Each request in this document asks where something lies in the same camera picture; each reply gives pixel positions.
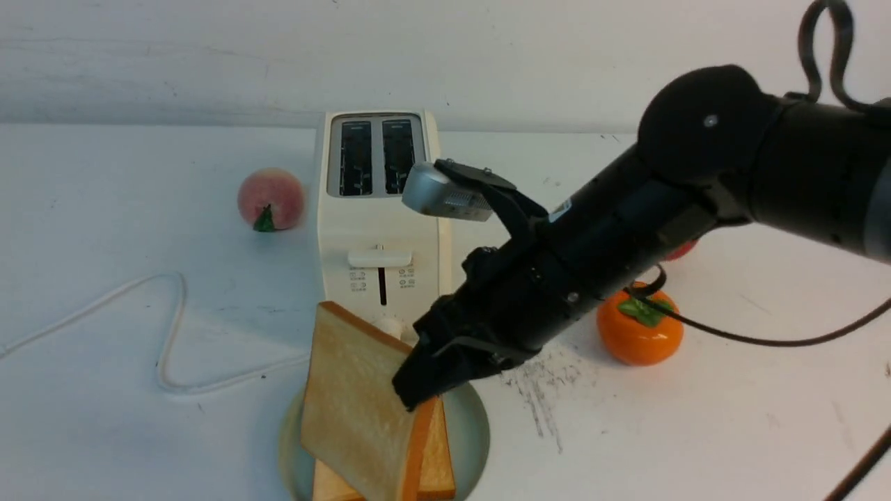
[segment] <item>peach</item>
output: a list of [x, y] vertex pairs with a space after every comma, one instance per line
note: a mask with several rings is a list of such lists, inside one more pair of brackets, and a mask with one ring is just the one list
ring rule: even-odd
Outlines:
[[238, 211], [259, 232], [274, 232], [300, 222], [306, 196], [300, 181], [280, 168], [262, 168], [238, 190]]

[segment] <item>orange persimmon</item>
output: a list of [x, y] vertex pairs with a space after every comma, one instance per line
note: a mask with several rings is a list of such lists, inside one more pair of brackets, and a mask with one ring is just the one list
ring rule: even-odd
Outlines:
[[[650, 300], [673, 311], [678, 310], [674, 301], [662, 291], [650, 296]], [[597, 329], [607, 351], [628, 365], [658, 364], [671, 357], [683, 340], [683, 324], [632, 298], [625, 291], [597, 308]]]

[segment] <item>light green plate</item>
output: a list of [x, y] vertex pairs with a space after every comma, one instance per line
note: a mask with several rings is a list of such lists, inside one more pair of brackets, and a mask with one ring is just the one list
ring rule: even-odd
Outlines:
[[[476, 487], [489, 455], [489, 420], [476, 390], [469, 384], [443, 395], [448, 446], [452, 452], [455, 500], [467, 499]], [[294, 501], [313, 498], [315, 460], [300, 446], [303, 390], [294, 398], [279, 435], [279, 473]]]

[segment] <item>robotic arm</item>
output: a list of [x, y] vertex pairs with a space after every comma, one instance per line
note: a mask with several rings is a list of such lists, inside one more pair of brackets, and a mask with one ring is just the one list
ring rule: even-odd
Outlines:
[[[845, 107], [818, 104], [813, 29], [830, 9], [830, 72]], [[853, 19], [817, 0], [799, 52], [808, 94], [763, 93], [742, 68], [695, 70], [643, 114], [638, 142], [548, 214], [489, 170], [438, 160], [413, 168], [404, 203], [485, 220], [511, 238], [463, 262], [466, 282], [415, 324], [420, 340], [393, 379], [407, 408], [521, 365], [671, 251], [722, 226], [757, 222], [891, 262], [891, 104], [842, 85]]]

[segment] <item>white bread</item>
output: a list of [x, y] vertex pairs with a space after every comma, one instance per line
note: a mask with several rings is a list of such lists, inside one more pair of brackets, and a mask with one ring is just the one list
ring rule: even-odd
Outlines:
[[[454, 499], [454, 493], [454, 470], [452, 454], [448, 448], [446, 412], [442, 401], [439, 400], [433, 411], [430, 435], [424, 447], [418, 499], [426, 501]], [[313, 474], [313, 501], [364, 501], [364, 498], [325, 463], [316, 461]]]
[[333, 301], [315, 312], [300, 445], [368, 501], [414, 501], [434, 407], [411, 413], [392, 378], [411, 348]]

